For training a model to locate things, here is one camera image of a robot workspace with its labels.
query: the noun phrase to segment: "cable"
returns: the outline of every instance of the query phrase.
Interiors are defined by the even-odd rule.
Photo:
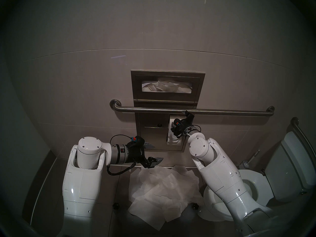
[[[113,137],[111,137],[110,143],[111,143],[111,141],[112,141],[112,138],[114,138],[114,137],[116,137],[116,136],[126,136],[126,137],[128,137],[129,139],[132,139],[131,137],[129,137],[129,136],[127,136],[127,135],[124,135],[124,134],[117,134],[117,135],[114,135]]]
[[[200,132],[202,131],[202,128],[199,125],[194,125],[194,126],[198,126],[200,128]]]
[[[125,170],[118,172],[118,173],[112,173],[110,172],[110,166],[107,166],[107,173],[109,173],[111,176],[117,176],[117,175],[121,175],[124,172],[127,172],[128,170],[132,169],[134,166],[136,166],[136,162],[134,162],[133,164],[131,164],[129,167],[127,167]]]

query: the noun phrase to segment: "stainless steel grab bar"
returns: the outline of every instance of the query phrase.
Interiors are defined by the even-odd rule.
[[[170,109],[170,108],[140,108],[140,107],[124,107],[121,102],[113,99],[110,101],[111,109],[118,112],[127,113],[174,113],[182,114],[188,111],[194,114],[203,115],[241,115],[241,116],[272,116],[274,107],[270,106],[267,111],[245,111],[245,110],[217,110],[217,109]]]
[[[309,142],[309,140],[307,139],[306,135],[303,133],[303,131],[298,126],[298,124],[299,124],[298,118],[297,117],[293,117],[291,119],[291,125],[294,128],[294,132],[296,133],[297,137],[299,138],[299,140],[301,141],[301,143],[305,147],[310,159],[312,160],[314,168],[316,169],[316,153],[315,153],[315,150],[314,150],[313,146],[311,145],[311,143]]]

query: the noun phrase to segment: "tiled floor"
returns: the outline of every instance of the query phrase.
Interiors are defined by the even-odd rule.
[[[62,183],[67,160],[56,159],[37,200],[32,218],[33,228],[43,236],[56,236],[61,230],[64,216]],[[125,167],[111,166],[112,172]],[[181,217],[166,222],[157,231],[143,220],[132,216],[127,209],[131,205],[128,200],[128,187],[131,172],[120,176],[110,176],[106,171],[102,174],[100,193],[93,212],[93,236],[234,236],[233,222],[209,222],[201,219],[197,211],[189,205]],[[205,183],[199,171],[193,169],[199,177],[200,191],[203,194]],[[114,210],[113,203],[120,208]]]

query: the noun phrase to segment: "paper pile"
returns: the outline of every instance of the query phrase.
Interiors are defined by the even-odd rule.
[[[204,205],[199,178],[184,166],[136,169],[130,175],[128,211],[160,230],[165,221],[180,217],[189,203]]]

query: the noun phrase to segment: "tissue paper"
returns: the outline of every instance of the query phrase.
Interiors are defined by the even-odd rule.
[[[144,81],[142,92],[191,93],[192,84],[187,82]]]
[[[167,141],[166,144],[168,145],[177,145],[180,146],[182,144],[182,138],[177,138],[177,136],[173,135],[171,129],[172,126],[172,122],[178,118],[179,120],[185,119],[186,116],[185,115],[170,115],[169,117],[169,127],[168,127],[168,137],[167,137]]]
[[[199,178],[184,166],[136,169],[130,175],[128,211],[160,230],[164,222],[174,220],[189,203],[204,205]]]

